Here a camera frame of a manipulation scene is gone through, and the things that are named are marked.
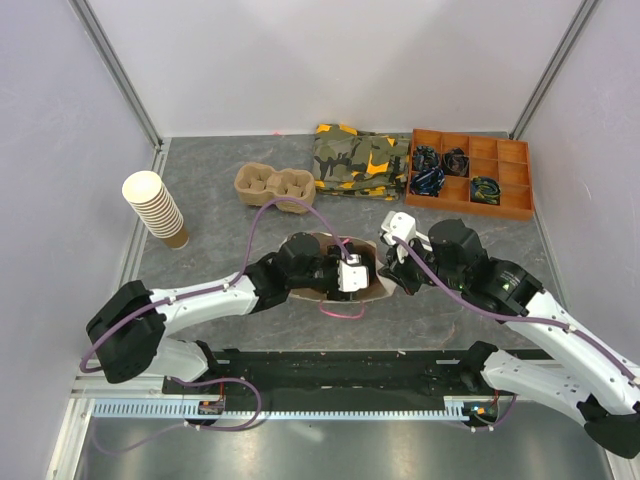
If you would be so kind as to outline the beige pink paper bag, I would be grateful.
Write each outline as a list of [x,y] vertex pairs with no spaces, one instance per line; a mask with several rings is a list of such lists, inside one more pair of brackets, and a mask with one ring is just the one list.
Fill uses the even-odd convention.
[[[318,241],[321,258],[325,255],[335,255],[341,259],[342,251],[331,235],[324,232],[310,232],[309,235]],[[349,293],[350,300],[347,302],[321,300],[320,295],[312,290],[311,286],[292,289],[291,296],[298,300],[315,303],[320,313],[328,317],[344,320],[361,319],[365,314],[366,305],[390,297],[395,290],[395,285],[379,275],[378,270],[382,267],[382,262],[378,258],[378,249],[373,241],[353,236],[340,236],[339,239],[351,254],[360,254],[363,257],[364,263],[369,268],[369,287]]]

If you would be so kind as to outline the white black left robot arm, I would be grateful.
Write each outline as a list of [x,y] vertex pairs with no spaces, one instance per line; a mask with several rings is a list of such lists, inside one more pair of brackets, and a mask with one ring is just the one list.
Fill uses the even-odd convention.
[[211,392],[220,371],[209,347],[203,341],[175,340],[173,334],[274,308],[296,289],[345,293],[351,285],[347,270],[359,263],[352,242],[334,239],[323,248],[318,238],[299,232],[277,251],[218,280],[168,289],[130,281],[88,322],[89,354],[110,384],[155,373],[185,381],[198,393]]

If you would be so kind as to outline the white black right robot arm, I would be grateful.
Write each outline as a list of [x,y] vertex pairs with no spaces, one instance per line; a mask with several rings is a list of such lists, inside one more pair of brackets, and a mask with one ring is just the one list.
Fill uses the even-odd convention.
[[577,422],[605,450],[626,459],[639,454],[639,367],[590,332],[518,264],[491,257],[460,219],[434,224],[391,211],[381,224],[388,246],[381,275],[409,295],[421,286],[442,290],[464,308],[535,343],[564,367],[557,373],[528,366],[478,341],[458,368],[467,392],[487,387],[522,395]]

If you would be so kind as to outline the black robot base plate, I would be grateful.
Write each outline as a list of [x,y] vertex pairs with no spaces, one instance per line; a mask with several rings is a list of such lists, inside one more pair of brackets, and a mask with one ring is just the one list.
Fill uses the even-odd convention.
[[490,397],[480,375],[497,346],[477,341],[467,350],[217,351],[198,386],[165,380],[165,394],[223,394],[232,407],[270,409],[402,407],[435,409],[447,396]]

